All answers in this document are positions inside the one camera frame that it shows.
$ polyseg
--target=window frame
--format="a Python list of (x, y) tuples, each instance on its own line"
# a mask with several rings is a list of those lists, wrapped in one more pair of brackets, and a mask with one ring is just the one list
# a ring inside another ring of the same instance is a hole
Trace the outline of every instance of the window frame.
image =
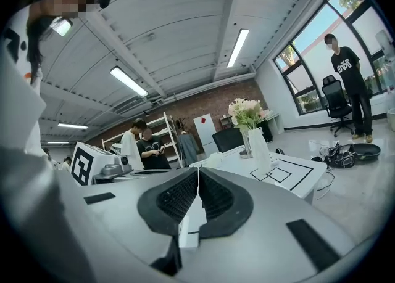
[[(334, 7), (330, 4), (329, 0), (323, 0), (323, 2), (319, 5), (319, 7), (317, 8), (316, 11), (314, 11), (314, 13), (310, 16), (310, 18), (306, 21), (306, 23), (301, 27), (300, 30), (297, 31), (297, 33), (293, 36), (293, 38), (287, 42), (286, 46), (281, 50), (281, 52), (279, 52), (273, 59), (275, 65), (277, 66), (277, 68), (279, 69), (282, 77), (284, 78), (284, 81), (294, 99), (295, 102), (295, 106), (297, 108), (297, 111), (299, 113), (299, 115), (305, 115), (305, 114), (310, 114), (310, 113), (314, 113), (314, 112), (318, 112), (321, 110), (324, 110), (326, 107), (326, 103), (324, 98), (321, 96), (320, 90), (317, 87), (317, 84), (308, 68), (308, 66), (306, 65), (306, 63), (304, 62), (304, 59), (302, 58), (302, 56), (300, 55), (299, 51), (296, 49), (296, 47), (294, 47), (293, 45), (293, 41), (295, 41), (295, 39), (302, 33), (302, 31), (310, 24), (310, 22), (314, 19), (314, 17), (322, 10), (322, 8), (328, 5), (330, 8), (332, 8), (334, 10), (334, 12), (338, 15), (338, 17), (347, 25), (347, 27), (351, 30), (352, 34), (355, 36), (355, 38), (358, 40), (358, 43), (361, 45), (362, 49), (365, 52), (365, 55), (369, 61), (369, 64), (373, 70), (373, 75), (375, 76), (375, 80), (377, 83), (377, 88), (378, 91), (373, 93), (373, 96), (377, 96), (379, 94), (383, 94), (384, 92), (387, 91), (386, 87), (383, 85), (381, 85), (380, 83), (380, 79), (379, 76), (377, 74), (376, 68), (374, 66), (374, 61), (378, 58), (380, 58), (381, 56), (384, 55), (382, 50), (377, 51), (374, 54), (371, 54), (367, 45), (365, 44), (365, 42), (363, 41), (361, 35), (359, 35), (358, 31), (356, 30), (356, 28), (352, 25), (356, 20), (358, 20), (369, 8), (373, 8), (373, 10), (377, 13), (377, 16), (379, 16), (379, 18), (381, 19), (381, 21), (383, 21), (384, 26), (386, 26), (386, 22), (383, 20), (381, 14), (377, 11), (376, 7), (372, 4), (371, 0), (364, 0), (353, 12), (352, 14), (350, 14), (350, 16), (348, 18), (344, 18), (343, 15)], [(295, 54), (299, 57), (299, 60), (292, 66), (288, 67), (285, 71), (282, 71), (282, 68), (277, 64), (276, 59), (280, 56), (280, 54), (288, 47), (291, 46), (292, 49), (294, 50)], [(299, 91), (298, 93), (294, 94), (292, 86), (289, 83), (289, 80), (287, 79), (287, 75), (289, 75), (293, 70), (297, 69), (299, 66), (303, 66), (304, 69), (306, 70), (312, 85), (311, 87), (303, 90), (303, 91)], [(320, 103), (322, 106), (321, 110), (314, 110), (314, 111), (310, 111), (310, 112), (303, 112), (301, 109), (301, 106), (299, 105), (299, 102), (297, 101), (297, 98), (300, 96), (303, 96), (306, 93), (309, 93), (311, 91), (316, 91), (318, 97), (320, 98)]]

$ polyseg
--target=white shelving unit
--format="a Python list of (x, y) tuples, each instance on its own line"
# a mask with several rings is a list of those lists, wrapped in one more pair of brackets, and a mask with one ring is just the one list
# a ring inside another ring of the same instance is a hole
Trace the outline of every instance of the white shelving unit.
[[(147, 126), (152, 129), (152, 132), (154, 132), (154, 128), (156, 126), (163, 125), (163, 124), (166, 124), (165, 130), (163, 129), (163, 130), (158, 131), (156, 133), (152, 133), (152, 135), (156, 135), (156, 136), (160, 136), (160, 137), (166, 136), (166, 135), (170, 136), (170, 141), (171, 142), (166, 143), (165, 147), (166, 148), (173, 147), (174, 151), (175, 151), (175, 155), (168, 156), (167, 160), (169, 162), (172, 162), (174, 160), (178, 160), (178, 163), (180, 164), (180, 166), (182, 168), (183, 167), (182, 156), (178, 153), (178, 150), (177, 150), (177, 147), (176, 147), (177, 140), (178, 140), (178, 135), (177, 135), (177, 132), (175, 130), (175, 126), (174, 126), (174, 122), (173, 122), (172, 116), (171, 115), (166, 115), (166, 112), (164, 112), (162, 117), (157, 118), (156, 120), (153, 120), (151, 122), (148, 122)], [(118, 135), (116, 135), (116, 136), (114, 136), (112, 138), (106, 139), (106, 140), (102, 139), (101, 142), (102, 142), (102, 145), (103, 145), (103, 149), (104, 150), (106, 149), (105, 148), (105, 143), (107, 143), (107, 142), (120, 141), (122, 136), (123, 136), (123, 134), (124, 133), (118, 134)]]

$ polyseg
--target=refrigerator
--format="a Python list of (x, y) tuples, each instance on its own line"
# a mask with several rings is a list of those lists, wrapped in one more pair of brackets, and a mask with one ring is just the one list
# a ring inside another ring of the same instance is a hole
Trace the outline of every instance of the refrigerator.
[(204, 153), (209, 158), (214, 152), (218, 152), (218, 147), (212, 138), (212, 135), (217, 131), (215, 130), (214, 123), (212, 122), (211, 115), (205, 114), (201, 117), (193, 119), (200, 141), (202, 142)]

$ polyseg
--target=white floor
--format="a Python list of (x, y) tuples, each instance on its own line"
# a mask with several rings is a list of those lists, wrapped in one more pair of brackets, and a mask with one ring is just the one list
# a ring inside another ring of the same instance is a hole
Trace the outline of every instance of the white floor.
[[(269, 149), (283, 149), (286, 155), (311, 159), (318, 156), (321, 146), (333, 147), (352, 143), (351, 133), (341, 129), (334, 138), (329, 128), (286, 131), (274, 137)], [(365, 142), (358, 139), (354, 142)], [(380, 231), (395, 200), (395, 132), (387, 119), (373, 121), (373, 144), (381, 148), (379, 159), (370, 163), (357, 163), (349, 169), (333, 169), (335, 175), (330, 191), (315, 191), (313, 206), (333, 218), (357, 243)], [(332, 177), (324, 174), (319, 182), (323, 186)]]

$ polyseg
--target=white wall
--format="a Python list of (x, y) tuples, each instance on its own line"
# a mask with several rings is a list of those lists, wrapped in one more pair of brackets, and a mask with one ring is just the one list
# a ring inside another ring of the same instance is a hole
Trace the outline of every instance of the white wall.
[[(280, 75), (280, 71), (272, 60), (266, 60), (257, 70), (257, 84), (265, 96), (265, 101), (270, 110), (279, 112), (285, 128), (309, 126), (330, 123), (326, 111), (318, 111), (310, 114), (299, 115), (292, 95)], [(386, 113), (388, 110), (387, 94), (374, 96), (370, 100), (372, 115)]]
[(73, 157), (74, 147), (49, 147), (49, 154), (56, 162), (63, 162), (64, 158)]

